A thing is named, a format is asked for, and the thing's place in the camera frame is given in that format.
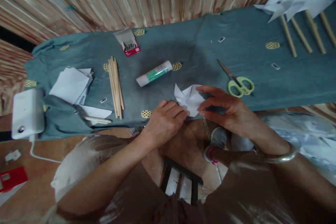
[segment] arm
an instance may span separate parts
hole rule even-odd
[[[282,156],[289,151],[289,144],[239,98],[215,87],[201,86],[197,90],[214,96],[200,105],[200,116],[241,137],[249,138],[266,157]],[[225,114],[204,111],[211,105],[224,107]],[[336,213],[336,187],[322,177],[304,156],[297,154],[289,162],[269,166],[299,222],[328,221]]]
[[[57,213],[68,220],[97,220],[133,168],[170,140],[186,117],[182,107],[163,100],[141,134],[64,195],[57,204]]]

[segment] red box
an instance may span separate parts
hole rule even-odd
[[[118,31],[114,33],[114,35],[117,38],[118,42],[120,43],[122,51],[127,57],[133,54],[139,53],[141,51],[139,44],[137,40],[135,39],[133,32],[130,28]],[[133,49],[129,51],[125,51],[125,45],[131,44],[131,43],[136,44],[136,47],[134,47]]]
[[[28,177],[23,167],[0,173],[0,207],[27,181]]]

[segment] stack of paper squares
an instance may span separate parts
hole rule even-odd
[[[91,68],[67,67],[62,71],[49,94],[77,105],[84,105],[89,86],[93,80]]]

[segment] left hand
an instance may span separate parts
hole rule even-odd
[[[154,109],[150,120],[139,135],[150,149],[155,149],[175,136],[187,118],[187,112],[174,101],[163,100]]]

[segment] scissors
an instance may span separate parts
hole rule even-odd
[[[229,69],[227,69],[222,62],[219,61],[219,59],[217,59],[218,63],[221,65],[221,67],[224,69],[224,71],[226,72],[226,74],[229,76],[230,80],[227,83],[227,89],[230,93],[230,95],[235,96],[235,97],[242,97],[243,95],[249,95],[251,94],[251,92],[254,90],[254,84],[253,82],[245,77],[239,76],[236,77],[234,76]],[[247,88],[244,84],[243,81],[247,81],[250,84],[250,88]],[[234,94],[231,91],[231,88],[234,87],[235,89],[237,89],[239,94]]]

